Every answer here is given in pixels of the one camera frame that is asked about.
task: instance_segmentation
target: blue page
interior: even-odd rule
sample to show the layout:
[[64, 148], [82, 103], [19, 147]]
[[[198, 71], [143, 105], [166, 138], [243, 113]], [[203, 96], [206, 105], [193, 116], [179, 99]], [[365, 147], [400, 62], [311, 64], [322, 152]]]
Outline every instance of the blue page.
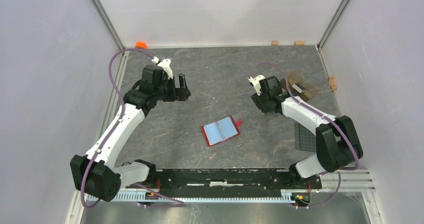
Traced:
[[229, 116], [217, 121], [217, 124], [224, 140], [238, 134], [237, 129], [234, 126], [234, 122]]
[[207, 139], [209, 141], [209, 145], [212, 146], [224, 140], [224, 137], [221, 134], [221, 131], [218, 128], [218, 124], [216, 122], [204, 125], [203, 129], [204, 129], [204, 132], [206, 133]]

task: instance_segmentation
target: robotic arm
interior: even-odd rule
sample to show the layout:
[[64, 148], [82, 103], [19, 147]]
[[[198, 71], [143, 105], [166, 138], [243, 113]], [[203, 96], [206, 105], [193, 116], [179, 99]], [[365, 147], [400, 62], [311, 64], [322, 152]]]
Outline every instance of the robotic arm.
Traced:
[[[255, 78], [250, 77], [249, 82], [256, 91], [251, 98], [258, 109], [265, 114], [275, 112], [292, 118], [316, 136], [316, 154], [290, 166], [289, 172], [293, 182], [323, 172], [332, 173], [355, 160], [345, 140], [337, 139], [341, 136], [340, 133], [328, 120], [324, 119], [324, 116], [333, 120], [346, 134], [359, 159], [364, 155], [355, 126], [349, 117], [345, 115], [336, 117], [324, 113], [305, 103], [299, 96], [291, 97], [289, 93], [283, 92], [280, 82], [275, 76], [265, 78], [263, 75], [258, 75]], [[298, 89], [299, 87], [295, 84], [293, 88]]]
[[[178, 75], [179, 87], [176, 87], [170, 68], [170, 59], [159, 62], [159, 59], [155, 57], [152, 61], [157, 65], [147, 65], [143, 69], [141, 79], [124, 95], [123, 117], [120, 118], [120, 114], [117, 114], [104, 134], [84, 156], [75, 155], [72, 158], [70, 167], [77, 190], [81, 190], [84, 172], [95, 153], [98, 155], [89, 170], [85, 182], [85, 193], [106, 202], [111, 201], [119, 189], [136, 182], [143, 182], [148, 178], [150, 171], [155, 171], [155, 165], [142, 160], [115, 168], [115, 162], [122, 147], [158, 101], [186, 101], [191, 96], [183, 74]], [[117, 122], [120, 122], [119, 125], [110, 134], [110, 130]], [[107, 141], [100, 150], [99, 145], [104, 139]]]

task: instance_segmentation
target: white wall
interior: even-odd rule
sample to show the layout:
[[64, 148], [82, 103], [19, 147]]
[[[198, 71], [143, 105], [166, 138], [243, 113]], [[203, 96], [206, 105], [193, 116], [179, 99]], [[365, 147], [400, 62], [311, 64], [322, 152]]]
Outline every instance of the white wall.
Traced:
[[124, 45], [316, 44], [341, 0], [100, 0]]
[[90, 0], [0, 0], [0, 223], [60, 224], [116, 47]]
[[424, 223], [424, 0], [352, 0], [323, 58], [388, 224]]

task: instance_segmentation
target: concrete floor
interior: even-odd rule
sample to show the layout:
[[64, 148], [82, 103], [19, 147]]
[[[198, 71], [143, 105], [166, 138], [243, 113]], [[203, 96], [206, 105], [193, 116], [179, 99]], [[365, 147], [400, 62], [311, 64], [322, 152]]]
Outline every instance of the concrete floor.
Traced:
[[[263, 115], [253, 101], [247, 76], [259, 62], [272, 62], [287, 73], [298, 70], [321, 91], [310, 100], [314, 107], [338, 115], [327, 74], [314, 46], [252, 46], [169, 48], [148, 50], [160, 59], [171, 58], [175, 76], [185, 74], [192, 96], [182, 102], [158, 102], [135, 129], [116, 165], [135, 159], [157, 168], [284, 168], [311, 155], [295, 149], [295, 121], [279, 114]], [[121, 90], [127, 92], [141, 78], [150, 59], [132, 52]], [[254, 75], [283, 78], [271, 66]], [[232, 115], [241, 119], [241, 134], [208, 147], [201, 126]]]

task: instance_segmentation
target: book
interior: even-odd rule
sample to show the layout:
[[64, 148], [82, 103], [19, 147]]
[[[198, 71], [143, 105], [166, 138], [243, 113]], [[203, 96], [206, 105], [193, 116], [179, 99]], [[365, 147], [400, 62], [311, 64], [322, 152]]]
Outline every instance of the book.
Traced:
[[201, 129], [209, 147], [240, 134], [232, 116], [204, 125]]

